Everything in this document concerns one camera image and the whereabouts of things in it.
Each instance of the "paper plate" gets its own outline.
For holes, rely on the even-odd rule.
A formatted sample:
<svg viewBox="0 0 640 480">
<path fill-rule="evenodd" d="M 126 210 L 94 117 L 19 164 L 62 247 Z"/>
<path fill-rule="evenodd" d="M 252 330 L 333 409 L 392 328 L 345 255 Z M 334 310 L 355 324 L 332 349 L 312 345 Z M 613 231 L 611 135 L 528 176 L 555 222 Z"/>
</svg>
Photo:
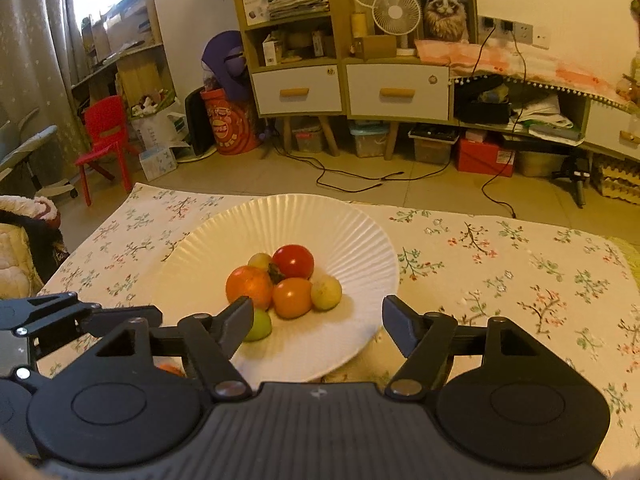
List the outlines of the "paper plate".
<svg viewBox="0 0 640 480">
<path fill-rule="evenodd" d="M 252 388 L 263 381 L 317 379 L 354 357 L 382 326 L 382 299 L 398 291 L 396 252 L 382 228 L 353 206 L 316 195 L 286 194 L 246 202 L 189 234 L 162 266 L 155 305 L 165 325 L 197 312 L 217 314 L 228 301 L 226 278 L 259 252 L 286 244 L 308 248 L 322 274 L 342 284 L 328 312 L 283 320 L 270 309 L 273 332 L 243 343 L 231 362 Z"/>
</svg>

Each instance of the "tile floor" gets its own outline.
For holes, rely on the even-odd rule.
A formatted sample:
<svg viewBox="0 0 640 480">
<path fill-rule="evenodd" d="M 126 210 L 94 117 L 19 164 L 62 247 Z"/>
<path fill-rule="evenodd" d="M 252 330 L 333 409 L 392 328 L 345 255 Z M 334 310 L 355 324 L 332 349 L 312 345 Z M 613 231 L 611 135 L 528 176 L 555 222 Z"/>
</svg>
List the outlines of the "tile floor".
<svg viewBox="0 0 640 480">
<path fill-rule="evenodd" d="M 321 153 L 317 158 L 329 168 L 371 177 L 397 171 L 404 172 L 402 177 L 416 177 L 440 168 L 415 162 L 409 144 L 400 146 L 398 151 L 400 153 L 390 161 L 379 157 L 357 158 L 349 152 L 342 152 L 340 157 Z M 117 168 L 108 167 L 117 174 Z M 279 156 L 273 148 L 261 147 L 242 155 L 216 153 L 199 162 L 181 164 L 176 171 L 158 178 L 151 185 L 212 194 L 316 193 L 375 204 L 478 215 L 510 215 L 504 206 L 492 203 L 482 195 L 481 187 L 487 176 L 458 172 L 453 163 L 442 173 L 429 178 L 414 182 L 385 182 L 382 186 L 354 194 L 316 186 L 320 173 L 307 164 Z M 113 183 L 95 173 L 88 178 L 93 200 L 91 207 L 85 205 L 82 194 L 74 200 L 65 196 L 58 201 L 63 235 L 71 250 L 78 247 L 126 199 L 119 178 Z M 132 179 L 146 183 L 139 166 Z M 375 184 L 338 174 L 326 174 L 323 180 L 347 189 Z M 640 206 L 604 198 L 589 188 L 586 190 L 587 204 L 579 209 L 560 183 L 519 174 L 512 178 L 500 177 L 486 190 L 496 200 L 509 202 L 521 220 L 624 238 L 640 249 Z"/>
</svg>

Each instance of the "wall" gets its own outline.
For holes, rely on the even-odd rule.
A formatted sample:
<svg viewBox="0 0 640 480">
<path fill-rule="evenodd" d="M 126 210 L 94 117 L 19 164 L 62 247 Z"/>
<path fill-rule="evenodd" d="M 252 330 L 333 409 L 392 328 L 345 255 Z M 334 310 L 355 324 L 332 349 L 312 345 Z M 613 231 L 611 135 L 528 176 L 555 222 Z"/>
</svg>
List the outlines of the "wall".
<svg viewBox="0 0 640 480">
<path fill-rule="evenodd" d="M 550 54 L 573 59 L 613 84 L 638 50 L 631 0 L 478 0 L 478 13 L 545 25 Z"/>
<path fill-rule="evenodd" d="M 156 0 L 164 52 L 178 99 L 202 86 L 200 58 L 219 32 L 237 29 L 233 0 Z"/>
</svg>

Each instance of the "wall outlet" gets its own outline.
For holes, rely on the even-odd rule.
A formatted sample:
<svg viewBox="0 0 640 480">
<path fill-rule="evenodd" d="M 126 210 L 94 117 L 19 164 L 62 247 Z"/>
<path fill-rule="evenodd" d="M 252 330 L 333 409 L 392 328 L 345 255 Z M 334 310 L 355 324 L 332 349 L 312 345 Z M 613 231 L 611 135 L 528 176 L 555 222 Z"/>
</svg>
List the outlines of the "wall outlet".
<svg viewBox="0 0 640 480">
<path fill-rule="evenodd" d="M 513 35 L 510 30 L 504 30 L 504 22 L 513 23 L 513 34 L 518 43 L 531 44 L 533 42 L 533 26 L 528 23 L 514 22 L 512 20 L 502 20 L 500 18 L 492 18 L 489 16 L 478 16 L 478 41 L 482 43 L 489 33 L 492 31 L 493 25 L 489 26 L 485 23 L 486 18 L 494 20 L 495 30 L 491 35 L 496 40 L 513 41 Z"/>
<path fill-rule="evenodd" d="M 543 25 L 533 30 L 533 46 L 549 50 L 551 47 L 551 30 Z"/>
</svg>

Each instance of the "white drawer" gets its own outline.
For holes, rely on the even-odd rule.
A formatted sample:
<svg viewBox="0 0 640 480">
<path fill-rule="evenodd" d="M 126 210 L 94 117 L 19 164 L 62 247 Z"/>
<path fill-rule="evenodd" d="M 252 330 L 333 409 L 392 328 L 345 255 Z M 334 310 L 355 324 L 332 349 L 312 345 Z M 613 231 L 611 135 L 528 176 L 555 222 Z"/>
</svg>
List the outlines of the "white drawer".
<svg viewBox="0 0 640 480">
<path fill-rule="evenodd" d="M 449 69 L 445 66 L 347 65 L 347 79 L 352 116 L 449 119 Z"/>
<path fill-rule="evenodd" d="M 342 111 L 336 65 L 283 68 L 252 77 L 261 115 Z"/>
<path fill-rule="evenodd" d="M 592 100 L 584 140 L 640 160 L 640 144 L 626 140 L 620 132 L 640 137 L 640 121 L 635 115 Z"/>
</svg>

